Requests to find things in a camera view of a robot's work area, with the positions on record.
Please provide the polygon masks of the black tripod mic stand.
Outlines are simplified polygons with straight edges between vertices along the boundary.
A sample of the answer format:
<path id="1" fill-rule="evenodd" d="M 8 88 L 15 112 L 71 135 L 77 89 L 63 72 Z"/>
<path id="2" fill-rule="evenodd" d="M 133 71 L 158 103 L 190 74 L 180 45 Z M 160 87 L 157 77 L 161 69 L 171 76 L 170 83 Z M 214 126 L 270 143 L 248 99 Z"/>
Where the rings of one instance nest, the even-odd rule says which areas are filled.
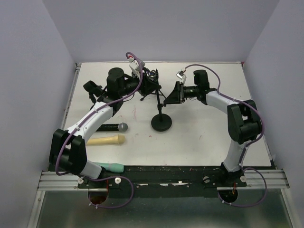
<path id="1" fill-rule="evenodd" d="M 150 79 L 152 80 L 157 80 L 159 79 L 159 75 L 158 75 L 158 70 L 149 70 L 148 68 L 144 67 L 143 68 L 143 78 L 144 77 L 149 77 Z M 163 96 L 164 98 L 166 98 L 166 96 L 163 94 L 163 92 L 161 91 L 161 85 L 159 84 L 159 92 L 160 92 L 160 95 Z M 140 101 L 143 101 L 145 99 L 146 96 L 142 96 L 142 98 L 140 99 Z"/>

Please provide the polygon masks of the black microphone silver grille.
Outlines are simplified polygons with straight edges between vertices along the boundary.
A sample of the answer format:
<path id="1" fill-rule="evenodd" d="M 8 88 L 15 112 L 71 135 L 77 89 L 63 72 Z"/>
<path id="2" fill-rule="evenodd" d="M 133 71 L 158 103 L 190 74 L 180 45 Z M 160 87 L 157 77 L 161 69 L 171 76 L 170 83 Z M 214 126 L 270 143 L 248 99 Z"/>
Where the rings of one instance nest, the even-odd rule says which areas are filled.
<path id="1" fill-rule="evenodd" d="M 121 132 L 124 133 L 128 130 L 126 123 L 111 123 L 101 125 L 96 132 Z"/>

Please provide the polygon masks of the black round-base mic stand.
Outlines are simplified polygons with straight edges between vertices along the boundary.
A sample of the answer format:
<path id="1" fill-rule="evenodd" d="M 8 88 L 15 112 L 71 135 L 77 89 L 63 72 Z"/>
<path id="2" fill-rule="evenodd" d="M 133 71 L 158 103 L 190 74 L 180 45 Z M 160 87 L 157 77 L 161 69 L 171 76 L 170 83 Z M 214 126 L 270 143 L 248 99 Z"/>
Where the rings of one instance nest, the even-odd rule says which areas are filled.
<path id="1" fill-rule="evenodd" d="M 93 104 L 97 102 L 97 98 L 103 94 L 103 88 L 101 85 L 97 85 L 93 81 L 88 81 L 83 85 L 83 88 L 88 92 L 89 99 L 92 101 Z"/>

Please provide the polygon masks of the cream microphone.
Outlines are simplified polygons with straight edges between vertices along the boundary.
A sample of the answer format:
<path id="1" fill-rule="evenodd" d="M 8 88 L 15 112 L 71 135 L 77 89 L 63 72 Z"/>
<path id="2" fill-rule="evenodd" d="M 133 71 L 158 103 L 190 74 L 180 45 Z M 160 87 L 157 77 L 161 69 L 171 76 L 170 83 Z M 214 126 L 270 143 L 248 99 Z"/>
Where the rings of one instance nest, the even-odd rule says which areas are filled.
<path id="1" fill-rule="evenodd" d="M 115 136 L 109 137 L 100 137 L 100 138 L 93 138 L 87 141 L 87 145 L 109 145 L 109 144 L 123 144 L 125 142 L 125 136 L 122 134 L 118 134 Z"/>

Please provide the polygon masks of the teal microphone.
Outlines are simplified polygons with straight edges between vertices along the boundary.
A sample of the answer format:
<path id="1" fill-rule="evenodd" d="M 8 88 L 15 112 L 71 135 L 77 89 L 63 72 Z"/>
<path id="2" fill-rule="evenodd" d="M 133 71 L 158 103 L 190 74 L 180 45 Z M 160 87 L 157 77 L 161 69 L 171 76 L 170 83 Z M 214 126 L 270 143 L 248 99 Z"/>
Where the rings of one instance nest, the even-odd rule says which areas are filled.
<path id="1" fill-rule="evenodd" d="M 113 172 L 113 173 L 123 173 L 124 171 L 124 165 L 119 163 L 100 163 L 96 162 L 97 165 L 104 167 L 107 171 Z"/>

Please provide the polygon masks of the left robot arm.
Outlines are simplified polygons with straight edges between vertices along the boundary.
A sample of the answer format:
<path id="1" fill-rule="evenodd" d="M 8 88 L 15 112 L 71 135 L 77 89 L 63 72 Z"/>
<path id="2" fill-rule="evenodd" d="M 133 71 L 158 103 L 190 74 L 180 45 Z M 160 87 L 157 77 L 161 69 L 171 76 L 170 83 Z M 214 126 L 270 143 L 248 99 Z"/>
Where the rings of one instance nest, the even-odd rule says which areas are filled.
<path id="1" fill-rule="evenodd" d="M 136 92 L 145 97 L 159 88 L 158 72 L 145 67 L 132 67 L 132 75 L 121 68 L 109 70 L 106 87 L 93 81 L 84 84 L 93 106 L 76 124 L 66 130 L 57 129 L 52 137 L 49 156 L 58 176 L 73 174 L 89 178 L 96 188 L 105 183 L 106 166 L 98 165 L 87 158 L 86 145 L 90 137 L 122 107 L 124 100 Z"/>

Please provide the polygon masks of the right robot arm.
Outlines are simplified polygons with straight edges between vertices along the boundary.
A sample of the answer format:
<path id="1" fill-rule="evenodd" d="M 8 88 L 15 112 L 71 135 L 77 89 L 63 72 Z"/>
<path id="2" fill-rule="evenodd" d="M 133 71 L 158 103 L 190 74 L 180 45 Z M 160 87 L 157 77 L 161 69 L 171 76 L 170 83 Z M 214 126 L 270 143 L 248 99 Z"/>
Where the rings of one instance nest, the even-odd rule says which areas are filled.
<path id="1" fill-rule="evenodd" d="M 222 185 L 229 186 L 236 180 L 235 173 L 242 170 L 242 161 L 248 144 L 262 133 L 261 119 L 253 100 L 236 101 L 211 88 L 206 70 L 195 70 L 193 74 L 195 85 L 185 86 L 183 82 L 177 81 L 163 105 L 181 104 L 186 99 L 196 98 L 204 105 L 217 108 L 227 115 L 231 143 L 228 154 L 221 164 L 224 171 L 219 173 L 218 180 Z"/>

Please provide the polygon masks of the black mounting rail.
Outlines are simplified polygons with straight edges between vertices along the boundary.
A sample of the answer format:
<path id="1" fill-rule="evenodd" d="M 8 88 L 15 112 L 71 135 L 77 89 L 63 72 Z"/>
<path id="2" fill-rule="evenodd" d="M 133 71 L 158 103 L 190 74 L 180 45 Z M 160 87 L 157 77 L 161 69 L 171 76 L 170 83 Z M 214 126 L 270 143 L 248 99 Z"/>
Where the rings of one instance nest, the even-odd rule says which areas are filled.
<path id="1" fill-rule="evenodd" d="M 121 183 L 114 181 L 115 173 L 105 172 L 109 181 L 85 179 L 78 187 L 90 193 L 107 193 L 110 198 L 183 198 L 217 197 L 219 189 L 245 187 L 243 171 L 229 174 L 222 166 L 125 166 L 119 173 Z"/>

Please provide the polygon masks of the aluminium frame rail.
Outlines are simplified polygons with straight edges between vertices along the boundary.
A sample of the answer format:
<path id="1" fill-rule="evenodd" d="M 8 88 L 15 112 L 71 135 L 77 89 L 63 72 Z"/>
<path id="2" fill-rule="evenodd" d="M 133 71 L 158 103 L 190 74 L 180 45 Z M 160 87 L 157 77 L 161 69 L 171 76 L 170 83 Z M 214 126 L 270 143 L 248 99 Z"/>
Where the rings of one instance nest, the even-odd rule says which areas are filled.
<path id="1" fill-rule="evenodd" d="M 237 190 L 262 190 L 268 189 L 288 189 L 289 183 L 283 170 L 272 167 L 256 167 L 255 170 L 247 170 L 242 178 L 246 181 L 245 187 L 234 187 Z M 80 190 L 78 185 L 84 182 L 85 178 L 80 178 L 73 174 L 58 176 L 55 172 L 43 172 L 41 174 L 39 190 Z M 121 183 L 122 179 L 115 173 L 114 181 Z"/>

